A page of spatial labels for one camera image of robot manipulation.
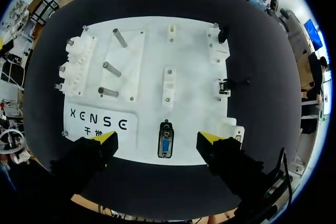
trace person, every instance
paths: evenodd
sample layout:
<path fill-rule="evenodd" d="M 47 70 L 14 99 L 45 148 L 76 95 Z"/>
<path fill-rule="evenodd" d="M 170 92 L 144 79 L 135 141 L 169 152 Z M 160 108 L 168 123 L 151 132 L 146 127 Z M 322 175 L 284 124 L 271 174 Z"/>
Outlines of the person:
<path fill-rule="evenodd" d="M 322 104 L 322 80 L 323 73 L 328 68 L 328 63 L 325 57 L 317 58 L 313 52 L 305 57 L 307 53 L 301 56 L 301 63 L 298 62 L 298 70 L 301 83 L 301 96 L 306 100 L 317 100 Z"/>

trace white plastic fixture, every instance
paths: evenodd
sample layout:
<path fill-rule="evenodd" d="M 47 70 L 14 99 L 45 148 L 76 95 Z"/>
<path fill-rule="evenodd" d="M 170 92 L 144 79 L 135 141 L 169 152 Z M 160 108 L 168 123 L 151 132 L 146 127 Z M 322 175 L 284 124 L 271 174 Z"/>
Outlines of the white plastic fixture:
<path fill-rule="evenodd" d="M 59 89 L 65 95 L 69 97 L 84 95 L 96 41 L 97 39 L 88 33 L 83 33 L 81 37 L 71 38 L 68 41 L 66 45 L 66 51 L 69 53 L 68 61 L 59 68 L 59 76 L 64 79 Z"/>
<path fill-rule="evenodd" d="M 122 38 L 113 33 L 116 28 Z M 76 141 L 116 131 L 115 157 L 160 165 L 205 164 L 196 150 L 199 131 L 243 142 L 244 127 L 227 117 L 229 93 L 218 93 L 229 57 L 218 33 L 214 24 L 174 17 L 88 26 L 66 46 L 69 61 L 60 68 L 64 136 Z M 165 120 L 173 125 L 173 155 L 158 158 Z"/>

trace screw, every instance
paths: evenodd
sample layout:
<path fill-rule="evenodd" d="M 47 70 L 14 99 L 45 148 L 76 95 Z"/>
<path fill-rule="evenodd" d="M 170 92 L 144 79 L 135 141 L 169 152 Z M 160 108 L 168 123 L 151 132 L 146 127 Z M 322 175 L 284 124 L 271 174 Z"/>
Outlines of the screw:
<path fill-rule="evenodd" d="M 68 39 L 67 43 L 72 46 L 74 42 L 71 39 Z"/>

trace white bracket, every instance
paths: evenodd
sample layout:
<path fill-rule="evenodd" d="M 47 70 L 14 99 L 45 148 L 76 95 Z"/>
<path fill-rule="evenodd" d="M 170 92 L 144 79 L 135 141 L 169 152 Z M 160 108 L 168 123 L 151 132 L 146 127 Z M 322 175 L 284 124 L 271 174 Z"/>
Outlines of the white bracket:
<path fill-rule="evenodd" d="M 59 68 L 59 76 L 64 79 L 59 89 L 68 96 L 84 95 L 86 79 L 97 39 L 87 33 L 71 38 L 66 45 L 68 61 Z"/>
<path fill-rule="evenodd" d="M 176 40 L 176 26 L 171 25 L 167 29 L 167 43 L 174 43 Z"/>
<path fill-rule="evenodd" d="M 213 83 L 214 87 L 214 97 L 218 102 L 222 102 L 224 98 L 229 98 L 231 96 L 231 90 L 222 90 L 221 85 L 225 83 L 222 79 L 218 79 Z"/>
<path fill-rule="evenodd" d="M 218 42 L 219 28 L 209 28 L 206 31 L 210 62 L 221 64 L 230 57 L 229 44 L 227 40 L 224 43 Z"/>
<path fill-rule="evenodd" d="M 176 70 L 172 66 L 164 68 L 162 105 L 172 107 L 175 93 Z"/>

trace white 3d-printed block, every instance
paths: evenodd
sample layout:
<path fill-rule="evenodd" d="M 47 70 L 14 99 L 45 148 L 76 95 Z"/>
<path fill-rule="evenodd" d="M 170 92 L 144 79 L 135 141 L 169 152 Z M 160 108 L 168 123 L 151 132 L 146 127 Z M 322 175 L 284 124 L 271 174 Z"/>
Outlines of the white 3d-printed block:
<path fill-rule="evenodd" d="M 72 45 L 67 44 L 68 61 L 60 67 L 59 71 L 59 76 L 64 79 L 60 91 L 64 94 L 70 97 L 84 95 L 96 40 L 95 37 L 91 37 L 88 33 L 83 33 L 81 37 L 71 38 Z"/>

